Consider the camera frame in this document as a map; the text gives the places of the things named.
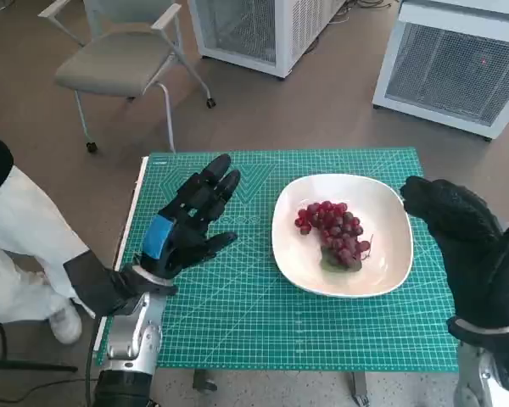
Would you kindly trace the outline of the black knitted glove right hand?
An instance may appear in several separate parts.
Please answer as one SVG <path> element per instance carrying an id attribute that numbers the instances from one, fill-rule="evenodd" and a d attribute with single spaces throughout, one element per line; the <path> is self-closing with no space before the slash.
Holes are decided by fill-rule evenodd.
<path id="1" fill-rule="evenodd" d="M 481 328 L 509 326 L 509 226 L 502 229 L 482 198 L 447 180 L 410 176 L 400 194 L 439 246 L 456 316 Z"/>

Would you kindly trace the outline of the black left hand blue tape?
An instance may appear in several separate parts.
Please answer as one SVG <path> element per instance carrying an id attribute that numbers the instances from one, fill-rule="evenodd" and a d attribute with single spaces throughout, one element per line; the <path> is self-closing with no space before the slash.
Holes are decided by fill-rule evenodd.
<path id="1" fill-rule="evenodd" d="M 171 280 L 237 240 L 234 231 L 208 236 L 210 223 L 222 216 L 241 179 L 238 170 L 229 169 L 231 162 L 228 154 L 221 154 L 177 189 L 149 225 L 135 266 Z"/>

